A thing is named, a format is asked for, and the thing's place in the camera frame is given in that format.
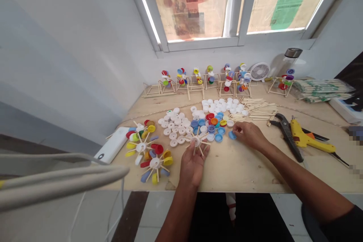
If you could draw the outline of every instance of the pliers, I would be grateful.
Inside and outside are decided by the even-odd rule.
[[[289,148],[290,148],[291,152],[293,153],[293,155],[295,156],[296,160],[299,163],[302,163],[304,161],[304,159],[301,156],[299,148],[296,146],[296,144],[294,142],[294,138],[292,137],[290,124],[289,124],[288,120],[281,113],[277,113],[275,115],[275,117],[280,119],[280,122],[270,121],[271,125],[274,125],[274,126],[280,128],[280,130],[284,136],[284,140],[286,141],[287,145],[289,146]]]

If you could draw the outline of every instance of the white wall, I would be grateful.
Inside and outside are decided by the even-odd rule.
[[[142,91],[133,1],[0,1],[1,101],[104,144]]]
[[[166,53],[158,59],[133,0],[1,0],[1,100],[102,144],[161,70],[272,63],[311,41]],[[311,50],[311,75],[332,78],[361,51],[362,0],[342,0]]]

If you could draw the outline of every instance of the person's left hand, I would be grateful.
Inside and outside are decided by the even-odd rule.
[[[200,182],[202,181],[204,161],[208,156],[210,145],[206,145],[203,143],[201,144],[200,147],[203,151],[204,156],[202,156],[198,147],[195,150],[195,155],[193,155],[194,147],[195,142],[192,141],[189,147],[184,152],[183,156],[181,157],[180,179],[178,187],[192,186],[198,188]]]

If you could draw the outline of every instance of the small desk fan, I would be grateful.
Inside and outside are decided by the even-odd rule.
[[[252,80],[265,82],[265,78],[270,72],[270,67],[265,62],[257,62],[249,68],[249,71]]]

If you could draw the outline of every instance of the wooden table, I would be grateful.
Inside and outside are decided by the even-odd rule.
[[[292,95],[284,98],[280,95],[267,94],[267,89],[268,83],[258,82],[257,86],[252,87],[252,97],[264,98],[268,102],[301,110],[341,126],[349,125],[328,103],[308,104],[304,101],[297,101]],[[205,90],[205,99],[209,98],[219,99],[216,88]],[[167,110],[172,110],[175,107],[181,108],[181,112],[183,112],[189,120],[192,120],[190,111],[192,105],[187,107],[183,106],[194,104],[198,110],[201,110],[201,101],[202,94],[199,92],[192,93],[191,101],[188,101],[185,90],[179,90],[176,95],[172,96],[139,98],[130,109],[125,120],[162,110],[161,113],[154,113],[149,116],[133,119],[137,123],[143,123],[144,120],[149,119],[155,121],[157,124],[157,121],[166,115]],[[291,116],[294,115],[303,128],[330,138],[329,143],[336,146],[337,154],[348,164],[353,164],[356,169],[360,169],[362,176],[362,147],[357,146],[355,141],[350,140],[348,133],[342,127],[282,107],[278,107],[278,112],[285,115],[287,119],[290,119]],[[135,124],[133,123],[133,120],[125,121],[120,125],[134,127]],[[283,140],[279,128],[275,126],[267,127],[266,121],[253,122],[259,126],[271,143],[295,160],[286,142]],[[152,136],[159,136],[156,143],[162,144],[164,150],[169,149],[174,159],[173,165],[168,167],[171,174],[169,177],[161,176],[158,185],[153,185],[151,178],[147,183],[142,183],[140,178],[145,169],[135,165],[136,155],[129,158],[125,157],[127,149],[126,145],[124,145],[112,164],[122,164],[130,167],[130,172],[125,178],[125,190],[175,190],[178,185],[180,159],[188,143],[186,142],[183,145],[172,148],[169,144],[169,137],[163,135],[164,129],[159,124],[157,124],[156,127],[157,129]],[[226,135],[221,143],[212,142],[211,150],[205,163],[203,181],[199,191],[291,193],[292,191],[286,185],[284,179],[263,155],[255,150],[251,150],[236,140],[229,139],[227,133],[230,130],[230,128],[227,128]],[[363,192],[363,179],[359,179],[357,171],[349,170],[333,156],[309,146],[303,149],[302,154],[305,158],[307,169],[338,192]],[[104,189],[119,190],[119,187],[120,183],[116,182],[105,186]]]

